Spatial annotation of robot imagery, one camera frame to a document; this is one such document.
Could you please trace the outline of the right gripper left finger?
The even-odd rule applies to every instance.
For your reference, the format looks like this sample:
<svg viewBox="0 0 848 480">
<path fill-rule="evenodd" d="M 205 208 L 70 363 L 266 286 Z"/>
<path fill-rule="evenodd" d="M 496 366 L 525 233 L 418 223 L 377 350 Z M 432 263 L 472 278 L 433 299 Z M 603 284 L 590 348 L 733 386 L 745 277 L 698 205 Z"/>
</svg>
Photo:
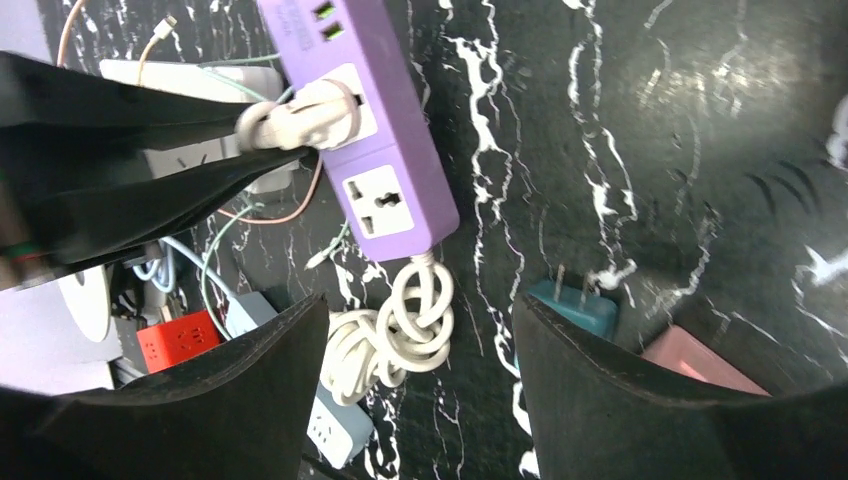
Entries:
<svg viewBox="0 0 848 480">
<path fill-rule="evenodd" d="M 118 390 L 1 392 L 5 479 L 294 479 L 328 333 L 309 296 Z"/>
</svg>

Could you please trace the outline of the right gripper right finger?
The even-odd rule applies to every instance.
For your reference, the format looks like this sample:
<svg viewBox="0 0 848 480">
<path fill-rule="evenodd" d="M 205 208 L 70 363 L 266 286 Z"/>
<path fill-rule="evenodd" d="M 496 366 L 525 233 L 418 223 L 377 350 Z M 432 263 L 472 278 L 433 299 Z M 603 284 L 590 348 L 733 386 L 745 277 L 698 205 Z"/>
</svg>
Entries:
<svg viewBox="0 0 848 480">
<path fill-rule="evenodd" d="M 544 479 L 843 479 L 847 388 L 757 396 L 674 373 L 523 294 L 513 331 Z"/>
</svg>

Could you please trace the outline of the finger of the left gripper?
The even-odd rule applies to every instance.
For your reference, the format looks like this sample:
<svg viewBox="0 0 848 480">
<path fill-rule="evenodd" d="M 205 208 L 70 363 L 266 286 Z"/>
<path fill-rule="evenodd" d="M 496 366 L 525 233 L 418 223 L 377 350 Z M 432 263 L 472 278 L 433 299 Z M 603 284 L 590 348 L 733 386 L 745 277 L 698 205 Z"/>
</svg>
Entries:
<svg viewBox="0 0 848 480">
<path fill-rule="evenodd" d="M 107 262 L 180 233 L 260 176 L 309 154 L 258 150 L 149 181 L 67 191 L 30 205 L 12 191 L 1 202 L 1 252 L 51 265 Z"/>
<path fill-rule="evenodd" d="M 232 134 L 247 107 L 1 53 L 1 136 L 17 142 L 170 149 Z"/>
</svg>

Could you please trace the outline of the blue power strip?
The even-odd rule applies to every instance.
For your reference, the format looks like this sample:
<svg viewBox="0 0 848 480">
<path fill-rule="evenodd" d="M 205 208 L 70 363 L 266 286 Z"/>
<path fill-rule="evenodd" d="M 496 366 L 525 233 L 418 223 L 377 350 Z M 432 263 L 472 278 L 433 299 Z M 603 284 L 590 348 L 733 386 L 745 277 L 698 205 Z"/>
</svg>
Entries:
<svg viewBox="0 0 848 480">
<path fill-rule="evenodd" d="M 231 337 L 238 337 L 277 314 L 261 292 L 237 294 L 229 298 L 224 324 Z M 373 431 L 373 422 L 361 407 L 337 404 L 331 392 L 318 383 L 307 435 L 332 467 L 342 469 L 349 464 L 365 449 Z"/>
</svg>

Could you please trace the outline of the pink cube socket adapter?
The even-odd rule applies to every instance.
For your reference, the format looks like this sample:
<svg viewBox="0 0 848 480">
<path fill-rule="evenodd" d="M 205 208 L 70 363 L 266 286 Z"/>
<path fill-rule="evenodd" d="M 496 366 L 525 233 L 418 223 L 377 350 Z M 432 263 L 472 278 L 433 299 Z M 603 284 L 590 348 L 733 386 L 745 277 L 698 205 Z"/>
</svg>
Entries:
<svg viewBox="0 0 848 480">
<path fill-rule="evenodd" d="M 667 370 L 686 377 L 721 387 L 770 396 L 736 367 L 709 349 L 685 329 L 671 326 L 654 340 L 641 354 Z"/>
</svg>

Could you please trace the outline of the red cube socket adapter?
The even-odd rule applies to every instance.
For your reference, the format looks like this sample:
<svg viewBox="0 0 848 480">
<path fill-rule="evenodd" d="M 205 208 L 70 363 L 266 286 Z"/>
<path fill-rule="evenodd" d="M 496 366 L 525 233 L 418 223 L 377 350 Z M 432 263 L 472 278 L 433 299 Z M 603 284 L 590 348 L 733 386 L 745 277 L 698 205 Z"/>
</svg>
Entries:
<svg viewBox="0 0 848 480">
<path fill-rule="evenodd" d="M 220 334 L 206 311 L 195 312 L 136 332 L 150 374 L 166 370 L 211 350 Z"/>
</svg>

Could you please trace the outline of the purple cube socket adapter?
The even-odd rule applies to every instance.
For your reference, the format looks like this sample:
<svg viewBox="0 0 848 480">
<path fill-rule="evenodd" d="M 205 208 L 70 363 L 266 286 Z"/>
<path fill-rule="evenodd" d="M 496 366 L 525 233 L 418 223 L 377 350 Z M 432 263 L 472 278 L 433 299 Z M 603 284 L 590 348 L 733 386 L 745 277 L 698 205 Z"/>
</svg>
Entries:
<svg viewBox="0 0 848 480">
<path fill-rule="evenodd" d="M 283 130 L 319 151 L 362 251 L 430 251 L 459 215 L 384 3 L 258 6 L 296 92 Z"/>
</svg>

